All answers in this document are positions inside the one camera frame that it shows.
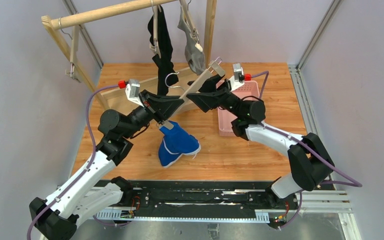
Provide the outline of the wooden clip hanger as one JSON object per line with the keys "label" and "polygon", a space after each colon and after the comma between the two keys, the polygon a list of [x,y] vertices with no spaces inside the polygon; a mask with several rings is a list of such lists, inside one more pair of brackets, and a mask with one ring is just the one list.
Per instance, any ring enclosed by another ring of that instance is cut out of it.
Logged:
{"label": "wooden clip hanger", "polygon": [[207,79],[215,75],[223,77],[226,74],[226,71],[220,66],[222,61],[223,60],[220,56],[212,60],[208,64],[208,67],[199,76],[196,76],[189,67],[183,68],[179,72],[175,72],[174,75],[178,76],[179,80],[177,84],[168,85],[167,81],[164,81],[164,84],[168,87],[168,89],[175,89],[175,94],[180,94],[178,98],[183,100],[182,105],[180,105],[170,115],[169,119],[178,114],[198,108],[191,100],[187,98],[187,95],[198,93],[199,89],[203,86]]}

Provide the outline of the blue white underwear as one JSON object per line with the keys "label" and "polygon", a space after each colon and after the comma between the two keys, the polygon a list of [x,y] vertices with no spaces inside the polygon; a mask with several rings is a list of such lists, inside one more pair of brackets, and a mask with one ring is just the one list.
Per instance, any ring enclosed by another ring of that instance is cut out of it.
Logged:
{"label": "blue white underwear", "polygon": [[163,168],[170,167],[182,156],[196,156],[201,150],[199,141],[193,135],[186,132],[177,122],[168,122],[172,124],[172,128],[159,128],[163,138],[157,155]]}

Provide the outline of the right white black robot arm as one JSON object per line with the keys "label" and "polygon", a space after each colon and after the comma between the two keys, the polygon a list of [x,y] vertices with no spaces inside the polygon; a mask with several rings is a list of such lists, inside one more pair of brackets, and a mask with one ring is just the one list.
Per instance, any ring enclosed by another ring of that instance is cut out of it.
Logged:
{"label": "right white black robot arm", "polygon": [[333,172],[335,165],[317,134],[295,134],[265,123],[262,99],[254,95],[239,97],[229,80],[220,80],[218,75],[211,77],[198,92],[187,93],[186,97],[205,113],[216,108],[228,111],[235,116],[231,128],[237,137],[288,158],[290,172],[265,189],[266,200],[278,202],[299,191],[312,191]]}

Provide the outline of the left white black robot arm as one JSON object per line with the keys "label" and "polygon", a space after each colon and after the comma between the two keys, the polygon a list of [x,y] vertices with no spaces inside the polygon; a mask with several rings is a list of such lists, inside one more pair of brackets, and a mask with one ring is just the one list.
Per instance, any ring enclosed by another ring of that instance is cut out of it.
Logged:
{"label": "left white black robot arm", "polygon": [[145,130],[151,121],[166,122],[184,103],[178,95],[156,95],[147,90],[136,94],[138,106],[125,115],[115,109],[104,111],[98,130],[103,134],[84,165],[63,185],[45,199],[36,197],[30,202],[32,218],[26,238],[37,229],[48,240],[69,240],[77,229],[104,208],[130,199],[129,181],[116,177],[104,188],[88,192],[108,172],[116,168],[133,148],[130,141]]}

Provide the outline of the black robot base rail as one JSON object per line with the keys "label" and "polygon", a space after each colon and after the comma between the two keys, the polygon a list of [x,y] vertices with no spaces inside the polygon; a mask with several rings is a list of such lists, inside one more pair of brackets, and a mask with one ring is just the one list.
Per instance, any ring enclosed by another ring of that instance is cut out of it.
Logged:
{"label": "black robot base rail", "polygon": [[269,181],[131,180],[132,190],[112,203],[126,215],[158,219],[251,219],[257,210],[290,214],[299,199],[270,199]]}

